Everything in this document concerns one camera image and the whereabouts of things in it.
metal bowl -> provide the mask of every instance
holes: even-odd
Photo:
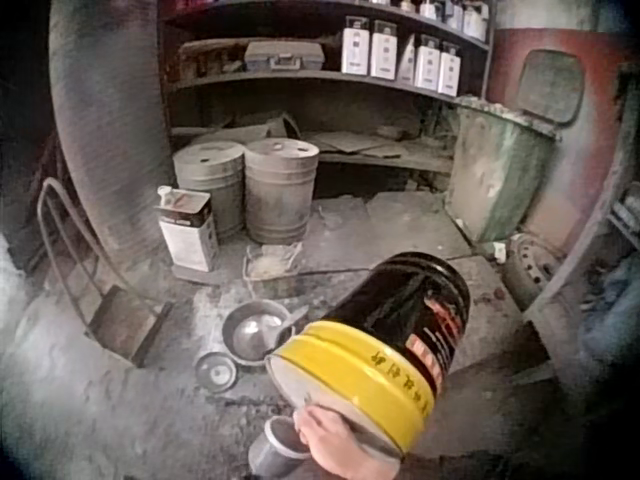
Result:
[[[240,365],[259,367],[271,349],[264,342],[263,330],[281,325],[289,317],[289,311],[271,300],[254,300],[234,309],[222,324],[222,341],[229,354]],[[279,345],[295,333],[283,333]]]

toolbox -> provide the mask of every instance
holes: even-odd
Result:
[[[322,70],[322,47],[312,42],[251,42],[244,54],[249,72]]]

concrete floor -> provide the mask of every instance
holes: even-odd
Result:
[[[308,304],[310,317],[319,318],[378,261],[419,249],[451,259],[471,290],[471,317],[454,369],[466,371],[465,367],[509,348],[522,325],[520,312],[498,276],[483,258],[471,256],[438,197],[389,193],[366,205],[352,198],[323,200],[314,207],[309,232],[303,250],[305,292],[282,299],[290,311]],[[5,448],[34,478],[242,478],[247,473],[247,447],[264,421],[276,413],[290,413],[290,407],[264,371],[243,368],[232,390],[213,396],[196,384],[193,365],[201,354],[223,349],[222,319],[251,298],[240,275],[248,244],[239,236],[222,247],[221,266],[211,286],[175,279],[163,254],[127,273],[146,294],[174,303],[143,369],[125,365],[86,338],[55,281],[32,295],[23,315],[16,313],[22,308],[15,302],[3,310],[0,382]],[[365,244],[358,255],[349,253]],[[109,276],[101,267],[98,270],[101,281],[108,284]],[[18,279],[14,293],[28,295],[27,284],[10,265],[3,267],[2,275]],[[70,282],[76,291],[87,291],[83,303],[90,310],[95,296],[77,277],[76,268]],[[467,377],[459,388],[471,388],[474,376]],[[529,423],[536,423],[539,414],[529,415]],[[512,406],[508,415],[519,415],[518,406]],[[515,433],[502,425],[492,435],[508,444]],[[455,429],[459,431],[442,436],[445,453],[461,450],[446,448],[467,434],[459,422]],[[480,445],[466,442],[462,450],[482,449],[482,444],[486,447],[493,441],[487,438],[475,442]],[[433,445],[438,439],[430,437],[429,442]]]

